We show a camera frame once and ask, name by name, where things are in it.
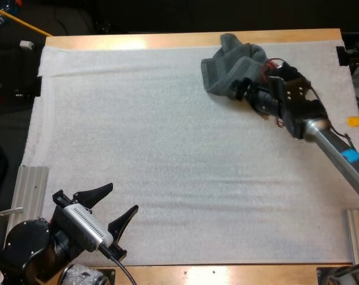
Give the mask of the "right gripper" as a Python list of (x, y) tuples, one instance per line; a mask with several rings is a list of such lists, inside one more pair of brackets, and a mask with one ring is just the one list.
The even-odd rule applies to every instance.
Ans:
[(235, 80), (231, 91), (234, 99), (246, 100), (260, 115), (282, 119), (289, 104), (305, 99), (310, 87), (310, 81), (296, 67), (288, 63), (266, 63), (257, 81), (248, 77)]

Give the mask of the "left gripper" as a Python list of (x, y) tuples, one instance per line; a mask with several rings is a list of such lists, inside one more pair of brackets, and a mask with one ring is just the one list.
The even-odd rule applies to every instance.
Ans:
[(122, 261), (127, 251), (119, 246), (119, 240), (129, 222), (138, 212), (134, 205), (108, 225), (102, 224), (92, 208), (113, 190), (113, 183), (96, 189), (80, 191), (69, 198), (63, 190), (52, 195), (55, 209), (51, 219), (51, 233), (56, 254), (60, 252), (72, 261), (82, 252), (100, 251), (108, 259)]

